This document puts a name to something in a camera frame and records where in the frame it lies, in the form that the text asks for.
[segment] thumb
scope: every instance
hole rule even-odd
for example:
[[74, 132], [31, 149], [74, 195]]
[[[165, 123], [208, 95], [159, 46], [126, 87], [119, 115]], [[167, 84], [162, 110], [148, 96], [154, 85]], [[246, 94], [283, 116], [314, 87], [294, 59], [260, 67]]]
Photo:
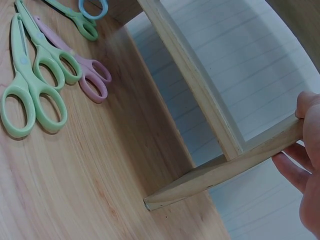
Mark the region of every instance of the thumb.
[[303, 91], [299, 94], [296, 102], [295, 116], [304, 119], [307, 111], [314, 105], [320, 104], [320, 95], [311, 91]]

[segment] wooden tabletop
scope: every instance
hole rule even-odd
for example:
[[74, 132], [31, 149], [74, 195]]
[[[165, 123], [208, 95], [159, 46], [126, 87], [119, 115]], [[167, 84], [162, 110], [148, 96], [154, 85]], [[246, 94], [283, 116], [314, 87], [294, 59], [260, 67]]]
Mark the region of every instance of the wooden tabletop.
[[[90, 101], [78, 84], [66, 85], [61, 95], [68, 121], [57, 134], [37, 123], [18, 140], [1, 125], [0, 239], [228, 239], [207, 193], [155, 212], [144, 206], [144, 197], [193, 165], [126, 29], [106, 17], [98, 22], [99, 40], [89, 42], [42, 1], [25, 2], [77, 53], [107, 66], [113, 83], [102, 104]], [[69, 4], [77, 9], [76, 1]], [[0, 1], [0, 94], [14, 79], [14, 13], [13, 0]], [[31, 44], [29, 52], [34, 59]], [[42, 100], [55, 117], [50, 102]], [[23, 124], [16, 99], [6, 101], [6, 110]]]

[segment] hand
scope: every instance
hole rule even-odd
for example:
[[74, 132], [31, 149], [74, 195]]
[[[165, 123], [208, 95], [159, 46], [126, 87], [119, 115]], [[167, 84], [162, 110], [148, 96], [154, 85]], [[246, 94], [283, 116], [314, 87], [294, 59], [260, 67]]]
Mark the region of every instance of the hand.
[[303, 194], [300, 219], [320, 239], [320, 95], [302, 92], [295, 115], [303, 122], [304, 146], [295, 143], [284, 152], [306, 170], [295, 165], [284, 153], [272, 157], [279, 172]]

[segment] wooden board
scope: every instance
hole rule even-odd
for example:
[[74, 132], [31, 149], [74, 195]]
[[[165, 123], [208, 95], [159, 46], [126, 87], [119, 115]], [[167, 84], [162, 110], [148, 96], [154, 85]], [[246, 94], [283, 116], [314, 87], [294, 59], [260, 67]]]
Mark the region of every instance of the wooden board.
[[218, 90], [186, 38], [158, 0], [138, 0], [187, 82], [226, 159], [242, 153], [244, 140]]
[[284, 131], [239, 157], [225, 162], [225, 156], [221, 155], [194, 168], [171, 184], [146, 197], [144, 202], [150, 210], [156, 210], [223, 183], [262, 163], [301, 139], [302, 127], [301, 120], [291, 121], [284, 128]]
[[[58, 134], [36, 124], [27, 138], [14, 140], [1, 125], [0, 239], [229, 239], [206, 193], [156, 212], [144, 206], [145, 196], [193, 164], [125, 28], [106, 17], [98, 22], [99, 41], [89, 42], [43, 2], [25, 2], [77, 53], [102, 61], [113, 83], [100, 105], [78, 84], [65, 86], [69, 118]], [[0, 94], [14, 78], [14, 13], [13, 0], [0, 1]], [[24, 115], [12, 103], [8, 114], [20, 122]]]
[[[98, 0], [90, 0], [94, 5], [101, 8]], [[142, 8], [137, 0], [109, 0], [108, 15], [125, 25], [135, 16], [142, 13]]]

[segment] white wall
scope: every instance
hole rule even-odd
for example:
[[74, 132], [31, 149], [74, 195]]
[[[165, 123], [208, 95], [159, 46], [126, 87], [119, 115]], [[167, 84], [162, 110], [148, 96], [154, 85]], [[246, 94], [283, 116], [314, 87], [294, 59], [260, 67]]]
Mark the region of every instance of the white wall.
[[[264, 0], [162, 0], [249, 139], [291, 114], [320, 78], [297, 39]], [[197, 165], [221, 149], [144, 13], [127, 24]], [[210, 191], [234, 240], [313, 240], [302, 195], [270, 160]]]

